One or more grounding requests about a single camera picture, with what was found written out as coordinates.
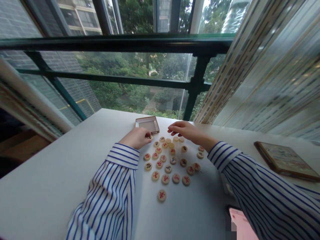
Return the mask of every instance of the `mobile phone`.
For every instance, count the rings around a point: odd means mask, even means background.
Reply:
[[[240,208],[228,205],[226,212],[231,218],[231,224],[236,225],[237,239],[259,240]]]

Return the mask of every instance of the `red character on game piece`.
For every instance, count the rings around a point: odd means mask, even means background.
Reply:
[[[164,197],[164,192],[160,192],[160,198],[163,198]]]

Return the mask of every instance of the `hand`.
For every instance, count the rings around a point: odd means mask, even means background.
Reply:
[[[209,152],[212,147],[219,142],[217,139],[201,132],[198,128],[187,121],[175,122],[171,124],[168,129],[168,133],[171,133],[171,136],[178,133],[179,137],[183,136],[194,144],[203,146],[207,152]]]
[[[119,143],[132,147],[134,149],[140,149],[144,145],[151,143],[152,140],[147,138],[151,135],[151,132],[146,128],[134,128],[127,135],[125,135]]]

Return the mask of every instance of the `white table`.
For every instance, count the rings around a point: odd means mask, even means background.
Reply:
[[[61,239],[66,234],[71,211],[85,198],[90,179],[105,159],[114,142],[134,127],[141,114],[101,109],[76,128],[56,140],[0,180],[0,236],[4,239]],[[160,136],[168,137],[167,127],[175,120],[157,117]],[[253,142],[262,141],[292,147],[315,171],[320,148],[310,142],[238,129],[197,124],[197,127],[226,141],[264,163]],[[139,161],[134,202],[134,239],[225,239],[225,205],[236,204],[224,194],[218,171],[207,160],[196,157],[190,141],[184,155],[189,162],[201,164],[202,173],[191,177],[191,185],[152,182],[151,172]],[[141,149],[141,158],[153,152]],[[179,163],[172,175],[185,173]],[[295,184],[320,192],[317,183],[287,177]],[[167,191],[159,203],[156,194]]]

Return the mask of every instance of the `open wooden box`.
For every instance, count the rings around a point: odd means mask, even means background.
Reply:
[[[158,121],[155,116],[137,118],[136,127],[144,127],[148,129],[151,132],[151,134],[156,134],[160,132]]]

